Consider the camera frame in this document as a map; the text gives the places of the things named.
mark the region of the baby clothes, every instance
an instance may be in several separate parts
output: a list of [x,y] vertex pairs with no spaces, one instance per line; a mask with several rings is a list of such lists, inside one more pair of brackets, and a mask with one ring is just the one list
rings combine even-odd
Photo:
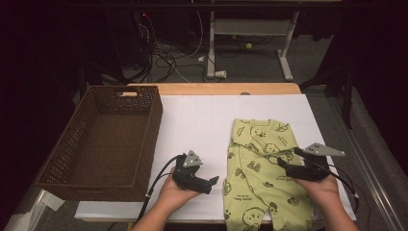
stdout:
[[277,157],[292,165],[297,143],[289,124],[276,120],[234,122],[223,185],[224,214],[230,231],[256,231],[266,211],[274,230],[309,230],[312,206],[306,191],[286,176]]

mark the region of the gray carpet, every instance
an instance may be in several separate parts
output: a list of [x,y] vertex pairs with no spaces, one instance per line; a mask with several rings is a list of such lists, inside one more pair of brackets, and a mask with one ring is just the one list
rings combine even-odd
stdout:
[[[285,82],[276,56],[276,49],[283,44],[281,38],[269,40],[238,38],[238,40],[240,42],[236,43],[231,39],[219,38],[217,42],[217,68],[225,69],[228,73],[227,78],[222,80],[223,82]],[[252,49],[244,49],[247,42],[254,44]],[[186,54],[192,54],[196,48],[195,44],[197,44],[196,41],[190,47],[178,46],[177,49]],[[315,76],[329,44],[330,39],[313,41],[307,36],[293,40],[288,52],[288,61],[295,83],[300,84]],[[172,51],[171,54],[175,57],[179,56],[176,51]],[[197,59],[206,55],[203,48],[191,57],[177,59],[179,73],[173,72],[166,78],[166,82],[182,83],[186,80],[192,83],[202,82],[203,67],[196,64],[205,65],[205,63],[198,62]],[[182,66],[189,64],[194,64],[194,66]],[[126,69],[125,74],[131,75],[132,71]],[[166,76],[166,72],[165,67],[154,65],[151,80],[154,82]],[[356,90],[353,92],[351,110],[353,128],[349,130],[344,128],[341,121],[342,98],[326,98],[323,90],[324,87],[310,87],[304,93],[308,97],[325,143],[346,153],[346,157],[334,158],[334,162],[337,167],[349,175],[360,195],[356,221],[358,226],[361,230],[403,230],[404,227],[408,227],[408,221],[403,216],[408,214],[406,175],[395,162],[375,124],[365,111],[364,103],[358,92]],[[36,192],[36,189],[32,189],[27,193],[21,203],[20,212],[30,208],[33,194]],[[58,212],[46,210],[37,230],[107,230],[111,225],[110,223],[85,222],[75,219],[73,216],[77,204],[78,202],[75,201],[66,201]],[[126,223],[119,223],[113,230],[126,230],[126,227]],[[195,226],[169,225],[166,230],[225,229],[222,225],[200,224]],[[270,228],[262,227],[262,230],[270,230]]]

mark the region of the white paper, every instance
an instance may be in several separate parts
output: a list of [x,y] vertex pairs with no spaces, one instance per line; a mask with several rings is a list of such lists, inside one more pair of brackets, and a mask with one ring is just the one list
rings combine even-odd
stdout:
[[[192,199],[174,213],[170,220],[224,220],[222,181],[226,177],[227,148],[236,118],[275,119],[290,123],[300,148],[314,142],[324,143],[307,98],[302,94],[169,95],[162,96],[161,99],[164,110],[150,183],[168,160],[176,155],[187,154],[190,150],[203,162],[196,173],[197,177],[208,180],[219,176],[218,183],[213,186],[210,194],[201,194]],[[156,185],[147,211],[156,201],[163,182],[161,180]],[[346,196],[343,203],[345,207],[351,207]],[[75,217],[90,220],[134,220],[139,215],[141,204],[81,201]]]

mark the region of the brown wicker basket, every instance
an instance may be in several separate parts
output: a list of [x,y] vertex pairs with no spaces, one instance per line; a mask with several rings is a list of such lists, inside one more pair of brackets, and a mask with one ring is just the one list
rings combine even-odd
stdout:
[[144,201],[162,113],[156,86],[90,87],[37,186],[64,200]]

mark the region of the green baby onesie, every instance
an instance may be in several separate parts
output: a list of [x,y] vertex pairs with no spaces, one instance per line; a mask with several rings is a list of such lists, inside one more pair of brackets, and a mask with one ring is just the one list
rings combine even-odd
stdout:
[[223,185],[228,230],[256,231],[266,211],[274,230],[310,230],[312,206],[306,191],[277,165],[277,157],[300,165],[300,158],[293,154],[295,147],[289,124],[235,120]]

